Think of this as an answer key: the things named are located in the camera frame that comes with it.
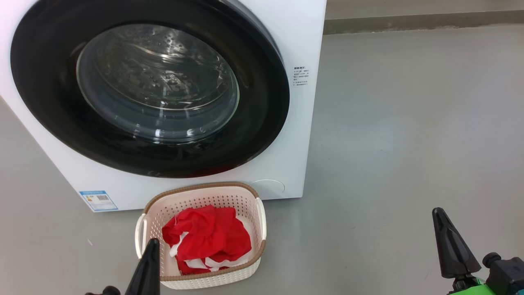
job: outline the glass window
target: glass window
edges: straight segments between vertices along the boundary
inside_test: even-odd
[[[100,116],[155,143],[217,132],[239,100],[236,77],[218,52],[186,32],[151,24],[93,38],[78,58],[77,80]]]

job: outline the laundry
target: laundry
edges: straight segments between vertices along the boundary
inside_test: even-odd
[[[206,273],[242,265],[249,261],[251,242],[235,208],[188,208],[162,228],[179,270],[187,274]]]

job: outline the sticker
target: sticker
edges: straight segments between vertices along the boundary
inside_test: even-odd
[[[113,211],[118,210],[115,203],[105,191],[79,192],[84,200],[91,206],[93,211]]]
[[[309,70],[305,67],[293,68],[293,86],[304,86],[308,84]]]

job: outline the brown basket rim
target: brown basket rim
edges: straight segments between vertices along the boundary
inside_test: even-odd
[[[156,195],[153,199],[151,199],[149,201],[149,203],[147,203],[146,207],[144,208],[143,213],[147,214],[149,212],[149,209],[151,208],[151,206],[156,201],[158,201],[159,199],[161,199],[161,198],[163,198],[165,196],[168,196],[168,195],[177,194],[177,193],[183,193],[183,192],[188,192],[188,191],[193,191],[195,189],[211,188],[211,187],[226,187],[226,186],[238,186],[238,187],[245,188],[250,193],[253,194],[255,199],[259,198],[258,193],[251,186],[249,186],[249,185],[247,185],[245,183],[241,183],[241,182],[215,182],[215,183],[197,184],[197,185],[190,185],[190,186],[186,186],[186,187],[172,189],[170,191],[166,191],[166,192],[163,192],[163,193],[160,193],[160,194]],[[251,265],[253,265],[258,259],[260,259],[260,257],[262,256],[262,253],[264,253],[264,249],[265,248],[266,248],[266,240],[262,240],[262,243],[260,244],[260,249],[255,254],[255,256],[252,259],[250,259],[247,263],[239,265],[239,266],[230,267],[230,268],[227,268],[227,269],[222,269],[222,270],[208,272],[208,273],[201,273],[201,274],[198,274],[198,275],[160,276],[160,281],[185,281],[185,280],[194,280],[194,279],[204,279],[204,278],[220,276],[220,275],[224,275],[226,273],[230,273],[230,272],[233,272],[233,271],[237,271],[237,270],[241,270],[241,269],[244,269],[244,268],[248,268]]]

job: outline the washing machine door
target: washing machine door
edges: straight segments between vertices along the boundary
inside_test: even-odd
[[[13,78],[35,118],[97,162],[157,177],[226,171],[267,148],[289,108],[278,50],[243,11],[38,1],[13,38]]]

